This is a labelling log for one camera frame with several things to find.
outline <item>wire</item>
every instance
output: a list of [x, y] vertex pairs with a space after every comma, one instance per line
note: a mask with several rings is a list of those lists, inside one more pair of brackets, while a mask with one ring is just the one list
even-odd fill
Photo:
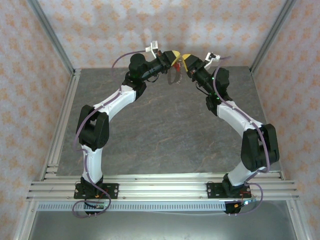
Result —
[[250, 185], [255, 185], [255, 186], [257, 186], [257, 187], [260, 189], [260, 192], [261, 192], [260, 201], [259, 201], [259, 203], [258, 203], [258, 205], [257, 205], [256, 207], [254, 207], [253, 209], [251, 209], [251, 210], [249, 210], [249, 211], [241, 212], [241, 213], [233, 213], [233, 214], [229, 214], [229, 216], [230, 216], [230, 215], [234, 215], [234, 216], [236, 217], [236, 216], [238, 216], [238, 215], [247, 215], [247, 214], [253, 213], [253, 212], [254, 212], [255, 210], [257, 210], [257, 209], [261, 206], [261, 204], [262, 204], [262, 201], [263, 201], [263, 199], [264, 199], [264, 191], [263, 191], [262, 187], [261, 187], [258, 183], [254, 183], [254, 182], [252, 182], [252, 183], [247, 183], [247, 182], [245, 182], [244, 185], [245, 185], [245, 186], [250, 186]]
[[[113, 68], [115, 67], [116, 63], [123, 57], [127, 56], [127, 55], [130, 55], [130, 54], [138, 54], [138, 53], [144, 53], [145, 50], [141, 50], [141, 51], [132, 51], [132, 52], [128, 52], [126, 54], [123, 54], [121, 55], [120, 57], [118, 57], [114, 63], [112, 64], [112, 67], [111, 69], [113, 70]], [[109, 203], [108, 205], [102, 210], [100, 211], [99, 213], [94, 213], [94, 216], [98, 216], [98, 215], [101, 215], [103, 213], [105, 213], [107, 211], [107, 209], [110, 207], [111, 205], [111, 197], [110, 195], [102, 188], [100, 188], [99, 186], [97, 186], [91, 179], [90, 175], [89, 175], [89, 171], [88, 171], [88, 166], [87, 166], [87, 160], [88, 160], [88, 151], [86, 149], [83, 149], [83, 148], [80, 148], [80, 149], [77, 149], [76, 148], [76, 145], [77, 145], [77, 140], [78, 140], [78, 137], [83, 129], [83, 127], [85, 126], [86, 122], [97, 112], [99, 111], [101, 108], [103, 108], [104, 106], [106, 106], [107, 104], [113, 102], [114, 100], [116, 100], [119, 96], [120, 96], [120, 93], [122, 91], [122, 88], [120, 86], [120, 88], [118, 89], [118, 92], [117, 94], [112, 98], [110, 99], [109, 101], [105, 102], [103, 105], [97, 107], [96, 109], [94, 109], [81, 123], [78, 131], [76, 132], [75, 134], [75, 137], [74, 137], [74, 140], [73, 140], [73, 150], [75, 152], [84, 152], [84, 160], [83, 160], [83, 165], [84, 165], [84, 170], [85, 170], [85, 173], [86, 173], [86, 176], [89, 180], [89, 182], [92, 184], [92, 186], [94, 186], [96, 189], [100, 190], [102, 192], [102, 194], [105, 194], [107, 196], [107, 198], [109, 199]], [[80, 219], [84, 219], [84, 218], [90, 218], [91, 217], [91, 214], [89, 215], [79, 215], [75, 212], [75, 207], [77, 204], [79, 203], [84, 203], [84, 204], [99, 204], [101, 203], [100, 201], [91, 201], [91, 200], [79, 200], [77, 202], [74, 203], [74, 205], [72, 206], [72, 214], [77, 217], [77, 218], [80, 218]]]
[[157, 74], [155, 80], [153, 80], [153, 81], [150, 81], [149, 79], [146, 79], [146, 80], [147, 80], [149, 83], [154, 83], [155, 81], [158, 80], [158, 78], [159, 78], [159, 73]]
[[131, 55], [131, 54], [140, 54], [140, 53], [145, 53], [146, 52], [146, 50], [140, 50], [140, 51], [131, 51], [131, 52], [128, 52], [128, 53], [125, 53], [125, 54], [123, 54], [123, 55], [121, 55], [120, 57], [118, 57], [115, 61], [114, 61], [114, 63], [112, 64], [112, 69], [115, 67], [115, 65], [116, 65], [116, 63], [120, 60], [120, 59], [122, 59], [123, 57], [125, 57], [125, 56], [128, 56], [128, 55]]
[[[215, 91], [215, 94], [218, 96], [218, 98], [221, 100], [221, 102], [223, 102], [225, 105], [227, 105], [229, 108], [237, 111], [240, 115], [242, 115], [248, 122], [251, 122], [251, 119], [243, 112], [241, 111], [239, 108], [237, 107], [233, 107], [231, 104], [227, 103], [221, 96], [220, 94], [218, 93], [218, 90], [217, 90], [217, 86], [216, 86], [216, 76], [217, 76], [217, 73], [220, 69], [220, 67], [222, 66], [223, 62], [230, 59], [231, 56], [227, 56], [227, 57], [222, 57], [220, 59], [222, 59], [222, 61], [218, 64], [216, 70], [214, 71], [214, 75], [213, 75], [213, 89]], [[254, 123], [252, 122], [251, 123], [254, 128], [257, 130], [259, 136], [260, 136], [260, 139], [262, 141], [262, 145], [263, 145], [263, 150], [264, 150], [264, 155], [265, 155], [265, 160], [266, 160], [266, 171], [263, 171], [263, 170], [258, 170], [259, 173], [268, 173], [270, 171], [270, 160], [269, 160], [269, 154], [268, 154], [268, 148], [267, 148], [267, 144], [266, 144], [266, 141], [264, 139], [264, 135], [262, 134], [260, 128]]]
[[144, 213], [181, 215], [181, 216], [188, 215], [188, 216], [197, 216], [197, 217], [226, 215], [224, 212], [220, 212], [220, 211], [217, 211], [217, 213], [182, 213], [182, 212], [170, 212], [170, 211], [145, 211]]
[[198, 89], [200, 92], [202, 92], [202, 93], [204, 93], [205, 95], [209, 96], [208, 93], [206, 93], [205, 91], [203, 91], [203, 90], [200, 88], [200, 85], [199, 85], [199, 83], [198, 83], [197, 81], [195, 82], [195, 87], [196, 87], [196, 89]]

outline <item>gray marble surface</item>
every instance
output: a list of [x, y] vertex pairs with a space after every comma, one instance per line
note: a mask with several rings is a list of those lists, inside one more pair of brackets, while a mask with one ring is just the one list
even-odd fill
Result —
[[[259, 97], [248, 67], [227, 67], [228, 93], [254, 119], [265, 123]], [[127, 68], [83, 69], [64, 135], [59, 176], [81, 175], [83, 156], [72, 150], [83, 105], [94, 105], [114, 93]], [[173, 69], [155, 83], [147, 82], [143, 95], [110, 122], [109, 141], [102, 152], [104, 175], [221, 173], [240, 162], [241, 137], [208, 111], [206, 96]], [[279, 170], [275, 163], [272, 170]]]

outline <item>patterned wall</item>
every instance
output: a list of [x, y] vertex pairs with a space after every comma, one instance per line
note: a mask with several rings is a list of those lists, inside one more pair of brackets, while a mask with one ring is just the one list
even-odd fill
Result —
[[[39, 0], [75, 68], [110, 67], [158, 40], [161, 50], [252, 64], [285, 0]], [[129, 58], [117, 67], [127, 67]]]
[[277, 129], [285, 176], [298, 180], [315, 236], [320, 235], [319, 13], [319, 2], [297, 1], [255, 76], [267, 118]]
[[0, 239], [45, 160], [69, 74], [26, 0], [0, 2]]

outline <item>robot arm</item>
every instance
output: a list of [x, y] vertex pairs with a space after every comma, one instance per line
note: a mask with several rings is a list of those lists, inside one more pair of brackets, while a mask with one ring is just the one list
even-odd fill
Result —
[[155, 59], [150, 62], [146, 61], [144, 55], [134, 54], [130, 58], [129, 71], [120, 88], [102, 102], [94, 106], [85, 105], [81, 109], [77, 132], [85, 122], [85, 118], [91, 113], [95, 113], [84, 123], [78, 137], [82, 149], [86, 150], [83, 152], [83, 158], [86, 159], [86, 162], [84, 163], [80, 183], [76, 185], [77, 198], [92, 199], [100, 194], [91, 184], [91, 181], [97, 186], [103, 184], [101, 157], [103, 147], [109, 139], [109, 122], [111, 119], [121, 109], [136, 101], [143, 94], [147, 87], [145, 81], [159, 73], [166, 74], [179, 58], [180, 53], [178, 51], [165, 51], [163, 53], [158, 51]]
[[213, 76], [215, 72], [210, 74], [206, 68], [208, 68], [213, 61], [218, 61], [219, 59], [221, 59], [220, 56], [213, 53], [208, 53], [205, 62], [191, 54], [182, 56], [187, 75], [193, 82], [196, 81], [197, 84], [206, 91], [206, 93], [204, 93], [207, 95], [205, 100], [208, 110], [225, 120], [242, 137], [241, 162], [235, 169], [224, 176], [222, 182], [226, 195], [233, 197], [243, 188], [248, 178], [267, 166], [267, 159], [261, 144], [262, 140], [253, 123], [263, 134], [270, 164], [279, 160], [279, 149], [276, 130], [273, 125], [264, 125], [245, 113], [248, 120], [240, 114], [240, 112], [243, 111], [240, 110], [227, 93], [229, 71], [224, 68], [220, 68], [216, 73], [215, 86], [220, 97], [223, 98], [228, 105], [217, 96], [213, 86]]

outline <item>purple cable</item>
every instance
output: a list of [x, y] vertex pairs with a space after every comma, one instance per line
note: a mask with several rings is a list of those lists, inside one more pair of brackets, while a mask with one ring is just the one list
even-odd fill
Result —
[[[248, 122], [251, 122], [251, 119], [243, 112], [241, 111], [240, 109], [234, 107], [232, 105], [230, 105], [229, 103], [227, 103], [221, 96], [220, 94], [218, 93], [218, 90], [217, 90], [217, 87], [216, 87], [216, 76], [217, 76], [217, 73], [218, 73], [218, 70], [220, 69], [222, 63], [228, 59], [230, 59], [231, 56], [227, 56], [227, 57], [221, 57], [220, 59], [222, 60], [218, 66], [216, 67], [216, 70], [214, 72], [214, 75], [213, 75], [213, 88], [214, 88], [214, 91], [215, 91], [215, 94], [218, 96], [218, 98], [221, 100], [221, 102], [223, 102], [225, 105], [227, 105], [229, 108], [237, 111], [240, 115], [242, 115]], [[268, 173], [270, 171], [270, 160], [269, 160], [269, 154], [268, 154], [268, 149], [267, 149], [267, 145], [266, 145], [266, 141], [264, 139], [264, 135], [262, 134], [261, 130], [259, 129], [259, 127], [254, 123], [252, 122], [251, 123], [254, 128], [257, 130], [259, 136], [260, 136], [260, 139], [262, 141], [262, 145], [263, 145], [263, 150], [264, 150], [264, 154], [265, 154], [265, 159], [266, 159], [266, 170], [265, 171], [262, 171], [262, 170], [259, 170], [258, 172], [259, 173]]]
[[[123, 54], [121, 55], [120, 57], [118, 57], [114, 63], [112, 64], [112, 67], [111, 69], [113, 69], [116, 65], [116, 63], [123, 57], [127, 56], [127, 55], [130, 55], [130, 54], [138, 54], [138, 53], [144, 53], [145, 50], [141, 50], [141, 51], [132, 51], [132, 52], [128, 52], [126, 54]], [[119, 97], [120, 93], [121, 93], [122, 89], [121, 87], [119, 88], [119, 91], [118, 93], [116, 94], [116, 96], [114, 96], [112, 99], [110, 99], [109, 101], [107, 101], [106, 103], [104, 103], [103, 105], [97, 107], [95, 110], [93, 110], [84, 120], [83, 122], [81, 123], [78, 131], [76, 132], [75, 134], [75, 138], [73, 140], [73, 150], [75, 152], [85, 152], [85, 155], [84, 155], [84, 161], [83, 161], [83, 164], [84, 164], [84, 170], [86, 172], [86, 176], [87, 178], [89, 179], [89, 182], [92, 184], [92, 186], [94, 186], [96, 189], [100, 190], [102, 193], [104, 193], [108, 199], [109, 199], [109, 204], [102, 210], [100, 211], [99, 213], [94, 213], [94, 216], [98, 216], [98, 215], [101, 215], [103, 214], [105, 211], [107, 211], [107, 209], [110, 207], [110, 204], [111, 204], [111, 197], [110, 195], [105, 191], [103, 190], [102, 188], [98, 187], [91, 179], [90, 175], [89, 175], [89, 172], [88, 172], [88, 166], [87, 166], [87, 159], [88, 159], [88, 151], [86, 149], [77, 149], [76, 146], [77, 146], [77, 140], [78, 140], [78, 137], [80, 135], [80, 132], [81, 130], [83, 129], [84, 125], [86, 124], [86, 122], [89, 120], [89, 118], [91, 118], [97, 111], [99, 111], [101, 108], [103, 108], [104, 106], [106, 106], [107, 104], [111, 103], [112, 101], [114, 101], [115, 99], [117, 99], [117, 97]], [[79, 203], [89, 203], [89, 204], [99, 204], [100, 202], [99, 201], [90, 201], [90, 200], [80, 200], [80, 201], [77, 201], [73, 206], [72, 206], [72, 214], [77, 217], [77, 218], [80, 218], [80, 219], [85, 219], [85, 218], [90, 218], [91, 217], [91, 214], [89, 215], [78, 215], [76, 214], [75, 212], [75, 207], [77, 204]]]
[[114, 61], [114, 63], [112, 64], [112, 69], [115, 67], [116, 63], [122, 59], [123, 57], [127, 56], [127, 55], [130, 55], [130, 54], [140, 54], [140, 53], [145, 53], [146, 50], [140, 50], [140, 51], [131, 51], [131, 52], [128, 52], [128, 53], [125, 53], [123, 55], [121, 55], [120, 57], [117, 58], [117, 60]]
[[[221, 100], [221, 102], [223, 102], [223, 103], [224, 103], [225, 105], [227, 105], [229, 108], [237, 111], [237, 112], [238, 112], [240, 115], [242, 115], [248, 122], [251, 122], [251, 119], [250, 119], [243, 111], [241, 111], [240, 109], [238, 109], [238, 108], [236, 108], [236, 107], [233, 107], [231, 104], [227, 103], [227, 102], [220, 96], [220, 94], [218, 93], [217, 87], [216, 87], [216, 76], [217, 76], [218, 70], [219, 70], [220, 67], [222, 66], [223, 62], [226, 61], [226, 60], [228, 60], [228, 59], [230, 59], [230, 58], [231, 58], [231, 56], [221, 57], [221, 58], [220, 58], [222, 61], [221, 61], [221, 62], [218, 64], [218, 66], [216, 67], [216, 70], [214, 71], [214, 75], [213, 75], [213, 88], [214, 88], [215, 94], [218, 96], [218, 98]], [[259, 136], [260, 136], [260, 138], [261, 138], [262, 145], [263, 145], [263, 150], [264, 150], [264, 154], [265, 154], [265, 159], [266, 159], [266, 171], [259, 170], [259, 171], [257, 171], [257, 172], [259, 172], [259, 173], [268, 173], [269, 170], [270, 170], [270, 160], [269, 160], [269, 154], [268, 154], [268, 149], [267, 149], [266, 141], [265, 141], [265, 139], [264, 139], [264, 135], [262, 134], [261, 130], [259, 129], [259, 127], [258, 127], [254, 122], [252, 122], [251, 124], [252, 124], [252, 125], [254, 126], [254, 128], [257, 130], [257, 132], [258, 132], [258, 134], [259, 134]], [[261, 187], [259, 184], [257, 184], [257, 183], [248, 183], [249, 180], [251, 180], [252, 178], [254, 178], [254, 177], [258, 174], [257, 172], [256, 172], [255, 174], [253, 174], [252, 176], [250, 176], [250, 177], [245, 181], [244, 185], [245, 185], [245, 186], [255, 185], [255, 186], [257, 186], [257, 187], [260, 189], [260, 191], [261, 191], [261, 199], [260, 199], [258, 205], [257, 205], [255, 208], [251, 209], [250, 211], [242, 212], [242, 213], [235, 213], [235, 214], [232, 214], [232, 215], [237, 216], [237, 215], [250, 214], [250, 213], [254, 212], [255, 210], [257, 210], [257, 209], [260, 207], [260, 205], [262, 204], [262, 201], [263, 201], [263, 199], [264, 199], [264, 191], [263, 191], [262, 187]]]

